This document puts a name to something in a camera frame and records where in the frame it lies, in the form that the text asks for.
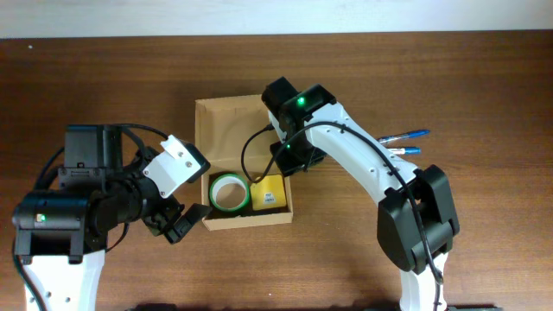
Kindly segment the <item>brown cardboard box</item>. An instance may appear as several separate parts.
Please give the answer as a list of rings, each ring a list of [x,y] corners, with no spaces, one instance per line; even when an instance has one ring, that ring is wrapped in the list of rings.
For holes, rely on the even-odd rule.
[[[270,146],[278,141],[275,132],[246,140],[270,123],[268,110],[259,95],[198,99],[195,106],[195,145],[210,162],[201,176],[201,203],[213,210],[203,220],[210,231],[280,225],[293,219],[293,201],[288,177],[283,178],[287,206],[254,211],[252,203],[234,213],[216,209],[208,198],[212,182],[223,174],[240,175],[248,181],[241,159],[251,177],[259,177],[271,159]]]

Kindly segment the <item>yellow spiral notepad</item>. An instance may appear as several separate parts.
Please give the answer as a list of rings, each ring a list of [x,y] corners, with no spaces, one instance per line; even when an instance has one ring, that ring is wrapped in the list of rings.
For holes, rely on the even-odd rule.
[[[287,206],[283,177],[265,176],[259,183],[250,185],[252,209],[262,211]]]

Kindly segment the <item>green tape roll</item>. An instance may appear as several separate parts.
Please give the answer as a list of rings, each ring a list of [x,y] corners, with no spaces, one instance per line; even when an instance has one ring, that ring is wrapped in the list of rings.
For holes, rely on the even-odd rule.
[[[240,175],[223,174],[212,182],[208,198],[221,212],[234,213],[249,204],[250,187]]]

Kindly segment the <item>blue white whiteboard marker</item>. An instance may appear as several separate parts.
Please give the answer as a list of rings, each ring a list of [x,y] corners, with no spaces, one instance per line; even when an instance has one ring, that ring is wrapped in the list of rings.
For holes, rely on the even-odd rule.
[[[388,148],[394,155],[419,155],[421,149],[418,147],[400,147],[400,148]]]

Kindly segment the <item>blue ballpoint pen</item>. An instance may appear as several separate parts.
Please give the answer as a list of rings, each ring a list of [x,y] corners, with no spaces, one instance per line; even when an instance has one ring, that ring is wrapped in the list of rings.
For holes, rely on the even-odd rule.
[[[395,141],[398,141],[398,140],[411,139],[411,138],[416,138],[416,137],[420,137],[420,136],[425,136],[425,135],[428,135],[429,133],[430,133],[429,130],[413,130],[413,131],[409,131],[409,132],[405,132],[405,133],[397,134],[397,135],[382,136],[382,137],[378,138],[377,141],[379,143],[382,143],[382,144],[387,144],[387,143],[395,142]]]

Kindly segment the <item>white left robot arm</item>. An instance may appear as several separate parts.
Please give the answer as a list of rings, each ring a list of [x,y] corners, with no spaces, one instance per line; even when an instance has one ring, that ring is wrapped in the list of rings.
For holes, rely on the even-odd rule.
[[[211,211],[174,196],[209,161],[191,143],[161,132],[162,150],[144,144],[137,124],[74,124],[33,189],[16,206],[12,258],[28,310],[93,310],[109,233],[141,220],[155,237],[180,242]]]

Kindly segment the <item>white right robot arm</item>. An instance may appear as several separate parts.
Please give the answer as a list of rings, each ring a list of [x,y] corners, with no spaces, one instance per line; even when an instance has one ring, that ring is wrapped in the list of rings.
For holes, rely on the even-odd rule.
[[[334,158],[378,207],[378,243],[400,270],[399,307],[447,309],[443,271],[460,225],[445,173],[390,152],[321,85],[299,92],[281,77],[261,99],[279,138],[270,146],[270,162],[290,176]]]

